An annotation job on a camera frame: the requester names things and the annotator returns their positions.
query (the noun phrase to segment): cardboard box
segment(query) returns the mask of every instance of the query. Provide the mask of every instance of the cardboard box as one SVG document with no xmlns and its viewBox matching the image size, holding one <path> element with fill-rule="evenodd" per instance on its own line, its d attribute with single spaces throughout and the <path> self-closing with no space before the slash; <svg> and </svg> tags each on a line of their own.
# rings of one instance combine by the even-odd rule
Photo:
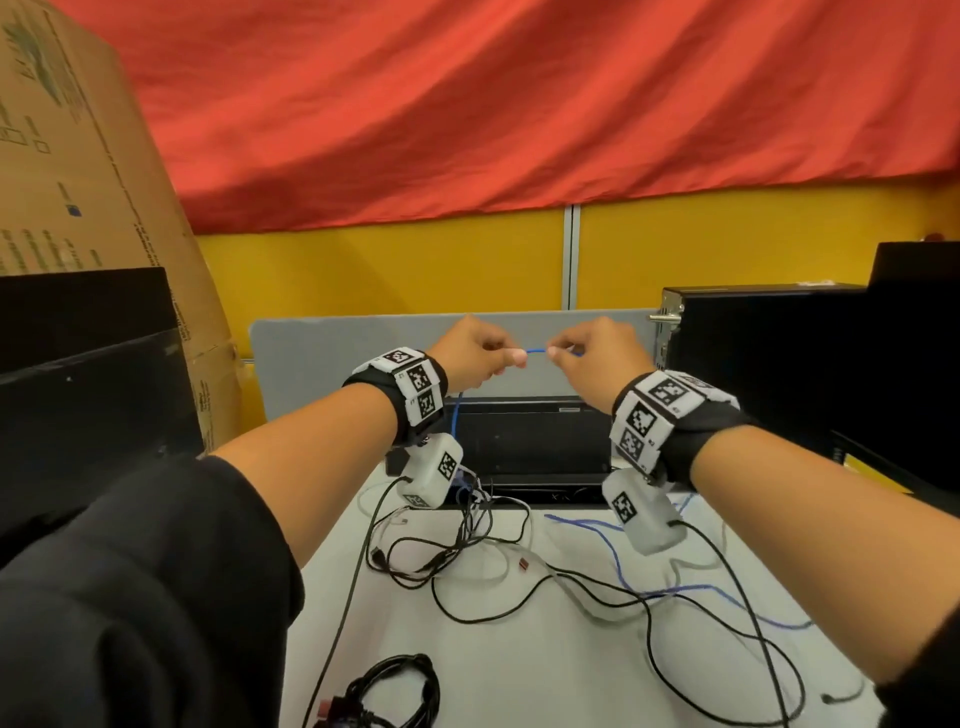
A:
<svg viewBox="0 0 960 728">
<path fill-rule="evenodd" d="M 213 449 L 239 432 L 236 353 L 120 62 L 48 3 L 0 0 L 0 276 L 145 266 L 166 270 Z"/>
</svg>

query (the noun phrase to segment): white table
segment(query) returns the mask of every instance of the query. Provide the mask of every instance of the white table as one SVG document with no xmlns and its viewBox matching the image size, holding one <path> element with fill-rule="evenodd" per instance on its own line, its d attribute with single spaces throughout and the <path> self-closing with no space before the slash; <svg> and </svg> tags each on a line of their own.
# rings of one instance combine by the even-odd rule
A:
<svg viewBox="0 0 960 728">
<path fill-rule="evenodd" d="M 384 480 L 382 469 L 378 469 L 368 482 Z M 380 493 L 381 489 L 372 489 L 364 496 L 364 505 L 372 509 Z M 391 494 L 381 513 L 400 503 L 399 497 Z M 543 517 L 545 512 L 534 510 L 533 550 L 552 564 L 615 583 L 612 557 L 600 538 L 581 528 L 549 522 Z M 555 512 L 571 519 L 613 521 L 612 514 L 604 510 Z M 460 514 L 452 510 L 408 515 L 406 525 L 390 529 L 385 544 L 403 535 L 452 543 L 460 520 Z M 518 510 L 496 510 L 492 534 L 514 538 L 522 516 Z M 720 519 L 702 498 L 692 500 L 684 517 L 719 543 Z M 354 501 L 303 570 L 306 604 L 289 634 L 280 712 L 283 728 L 300 726 L 343 612 L 368 524 Z M 622 534 L 605 532 L 619 552 L 628 582 L 638 590 L 655 590 L 670 582 L 671 556 L 700 564 L 713 561 L 712 552 L 693 533 L 666 554 L 643 557 L 630 548 Z M 402 566 L 418 567 L 426 560 L 425 555 L 433 552 L 428 547 L 420 550 L 419 546 L 403 545 L 397 548 L 395 559 Z M 785 623 L 805 621 L 796 602 L 731 531 L 727 553 L 758 614 Z M 503 582 L 491 585 L 469 581 L 496 575 L 503 569 L 503 558 L 497 550 L 471 548 L 445 572 L 451 578 L 438 585 L 441 600 L 463 618 L 502 612 L 516 604 L 544 574 L 536 566 L 521 570 L 514 558 Z M 736 595 L 722 568 L 684 570 L 682 574 L 685 584 L 708 582 Z M 689 595 L 732 625 L 753 632 L 747 613 L 722 596 L 710 591 Z M 624 598 L 614 595 L 611 601 Z M 744 646 L 692 605 L 671 602 L 654 611 L 654 649 L 660 668 L 675 685 L 718 715 L 776 719 L 779 713 L 773 686 L 756 641 Z M 542 585 L 511 617 L 462 625 L 440 613 L 429 586 L 406 591 L 388 576 L 364 567 L 320 698 L 342 694 L 351 680 L 385 657 L 424 652 L 440 677 L 442 701 L 437 725 L 441 728 L 716 726 L 673 695 L 651 670 L 642 641 L 645 626 L 645 619 L 618 627 L 591 624 L 554 583 Z M 876 726 L 881 707 L 871 686 L 849 704 L 829 706 L 821 701 L 822 692 L 839 696 L 855 691 L 861 675 L 816 627 L 795 632 L 764 626 L 764 634 L 790 656 L 806 683 L 807 707 L 792 725 Z M 774 654 L 774 660 L 788 708 L 792 709 L 798 696 L 794 677 L 778 655 Z M 415 675 L 385 682 L 372 690 L 367 707 L 399 724 L 419 705 L 420 682 Z"/>
</svg>

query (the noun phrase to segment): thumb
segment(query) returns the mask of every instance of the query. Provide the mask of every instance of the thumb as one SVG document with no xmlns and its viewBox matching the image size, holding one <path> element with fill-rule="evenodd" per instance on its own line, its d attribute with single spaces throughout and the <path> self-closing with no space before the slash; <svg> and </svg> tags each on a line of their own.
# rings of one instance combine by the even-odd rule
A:
<svg viewBox="0 0 960 728">
<path fill-rule="evenodd" d="M 564 374 L 569 376 L 573 371 L 573 368 L 577 366 L 579 359 L 574 356 L 572 353 L 568 352 L 566 349 L 561 349 L 560 347 L 547 347 L 546 355 L 550 357 L 550 361 L 560 367 Z"/>
<path fill-rule="evenodd" d="M 524 367 L 527 364 L 527 352 L 523 349 L 497 349 L 488 352 L 488 355 L 493 372 L 506 367 Z"/>
</svg>

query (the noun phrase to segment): person's right hand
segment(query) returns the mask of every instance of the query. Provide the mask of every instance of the person's right hand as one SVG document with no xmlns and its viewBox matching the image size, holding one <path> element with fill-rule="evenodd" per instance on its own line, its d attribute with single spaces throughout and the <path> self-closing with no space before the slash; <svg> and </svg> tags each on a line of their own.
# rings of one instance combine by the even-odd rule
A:
<svg viewBox="0 0 960 728">
<path fill-rule="evenodd" d="M 567 351 L 571 347 L 583 355 Z M 564 370 L 577 394 L 607 414 L 631 380 L 656 369 L 650 354 L 636 340 L 634 328 L 607 316 L 554 336 L 547 342 L 546 353 Z"/>
</svg>

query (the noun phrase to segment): red object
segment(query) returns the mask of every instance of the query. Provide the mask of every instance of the red object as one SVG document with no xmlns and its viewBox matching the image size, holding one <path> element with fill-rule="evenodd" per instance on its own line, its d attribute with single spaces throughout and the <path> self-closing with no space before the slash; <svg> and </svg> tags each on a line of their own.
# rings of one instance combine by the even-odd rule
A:
<svg viewBox="0 0 960 728">
<path fill-rule="evenodd" d="M 194 227 L 952 169 L 956 0 L 57 0 Z"/>
</svg>

